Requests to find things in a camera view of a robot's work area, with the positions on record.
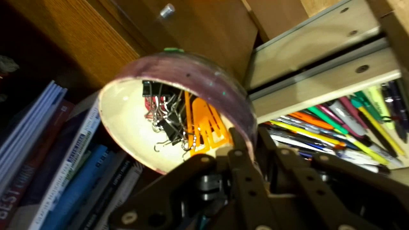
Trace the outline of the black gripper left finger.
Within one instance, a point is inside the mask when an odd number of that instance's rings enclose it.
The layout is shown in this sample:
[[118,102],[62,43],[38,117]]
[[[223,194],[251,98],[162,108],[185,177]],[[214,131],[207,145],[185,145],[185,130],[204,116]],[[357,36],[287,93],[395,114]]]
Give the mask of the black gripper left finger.
[[264,182],[237,130],[225,156],[190,158],[108,217],[112,230],[272,230]]

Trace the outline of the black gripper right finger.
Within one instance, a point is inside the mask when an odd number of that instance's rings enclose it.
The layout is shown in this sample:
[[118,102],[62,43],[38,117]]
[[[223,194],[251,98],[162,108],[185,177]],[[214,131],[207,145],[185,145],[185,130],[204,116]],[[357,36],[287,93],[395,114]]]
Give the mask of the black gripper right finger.
[[302,160],[278,149],[269,130],[258,128],[262,171],[272,195],[291,195],[301,204],[287,215],[305,218],[313,230],[409,230],[409,188],[325,154]]

